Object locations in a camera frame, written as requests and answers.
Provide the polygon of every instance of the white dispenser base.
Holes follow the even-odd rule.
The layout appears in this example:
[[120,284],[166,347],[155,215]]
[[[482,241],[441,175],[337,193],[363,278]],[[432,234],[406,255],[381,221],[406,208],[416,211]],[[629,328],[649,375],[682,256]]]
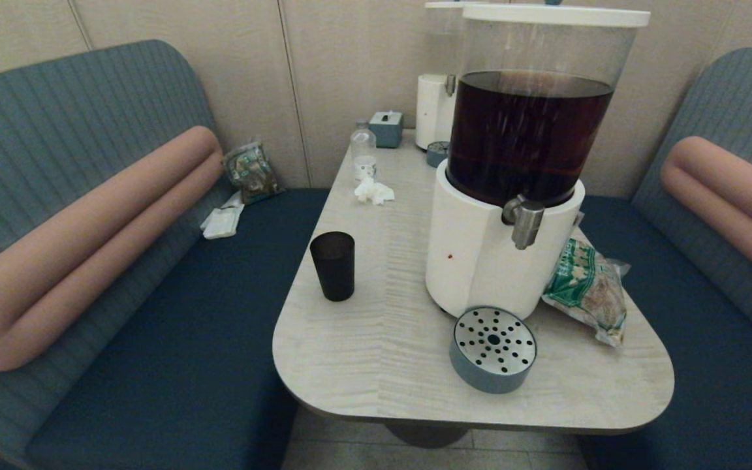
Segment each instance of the white dispenser base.
[[472,199],[448,182],[443,161],[437,167],[429,235],[426,286],[450,315],[495,306],[519,318],[538,304],[585,199],[576,182],[571,198],[546,208],[535,243],[518,250],[512,226],[501,222],[501,208]]
[[427,149],[433,142],[451,140],[454,103],[457,92],[445,92],[446,75],[424,74],[417,77],[416,144]]

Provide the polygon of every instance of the dark tea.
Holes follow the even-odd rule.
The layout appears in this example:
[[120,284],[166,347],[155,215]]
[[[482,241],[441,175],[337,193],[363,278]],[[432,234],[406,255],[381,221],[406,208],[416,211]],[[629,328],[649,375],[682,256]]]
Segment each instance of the dark tea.
[[471,72],[460,78],[447,176],[454,187],[503,206],[523,194],[568,199],[614,90],[560,72]]

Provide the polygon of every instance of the tiled floor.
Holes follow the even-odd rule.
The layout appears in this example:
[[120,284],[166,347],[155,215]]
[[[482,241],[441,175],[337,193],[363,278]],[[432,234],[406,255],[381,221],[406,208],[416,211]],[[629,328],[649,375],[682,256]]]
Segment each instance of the tiled floor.
[[380,424],[300,408],[283,470],[587,470],[572,435],[472,430],[442,449],[408,446]]

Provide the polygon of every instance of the light wood tabletop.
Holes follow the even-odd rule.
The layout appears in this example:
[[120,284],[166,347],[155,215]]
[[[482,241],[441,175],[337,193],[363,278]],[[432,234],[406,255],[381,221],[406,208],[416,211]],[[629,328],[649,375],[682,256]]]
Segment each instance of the light wood tabletop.
[[463,382],[448,359],[456,319],[426,290],[435,169],[412,131],[376,158],[378,180],[396,200],[355,199],[347,152],[313,235],[353,236],[355,293],[326,300],[307,250],[277,321],[275,366],[295,398],[340,419],[585,434],[633,431],[666,409],[672,362],[627,294],[621,347],[540,303],[525,321],[538,357],[524,384],[492,395]]

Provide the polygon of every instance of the food wrapper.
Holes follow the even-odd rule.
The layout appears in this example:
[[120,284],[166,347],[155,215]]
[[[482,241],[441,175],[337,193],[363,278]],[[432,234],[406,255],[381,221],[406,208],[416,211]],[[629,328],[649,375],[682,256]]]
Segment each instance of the food wrapper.
[[245,205],[283,193],[277,176],[266,160],[260,142],[252,142],[222,157],[222,166],[231,184],[240,188]]
[[623,344],[626,303],[621,277],[629,265],[605,259],[591,245],[567,241],[541,300],[597,331],[611,346]]

